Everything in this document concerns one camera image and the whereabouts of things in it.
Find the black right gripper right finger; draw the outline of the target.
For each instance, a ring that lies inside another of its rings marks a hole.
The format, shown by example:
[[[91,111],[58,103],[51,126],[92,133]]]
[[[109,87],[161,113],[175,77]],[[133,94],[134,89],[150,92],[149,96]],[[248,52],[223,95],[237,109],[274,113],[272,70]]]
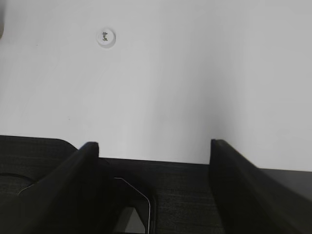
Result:
[[[209,185],[227,234],[310,234],[312,174],[261,169],[211,140]]]

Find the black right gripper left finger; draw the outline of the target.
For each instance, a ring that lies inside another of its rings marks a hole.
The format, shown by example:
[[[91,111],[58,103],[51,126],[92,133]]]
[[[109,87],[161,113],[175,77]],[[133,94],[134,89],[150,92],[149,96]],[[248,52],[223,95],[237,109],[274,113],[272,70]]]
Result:
[[[110,234],[113,189],[99,161],[99,146],[87,142],[49,175],[19,194],[16,234]]]

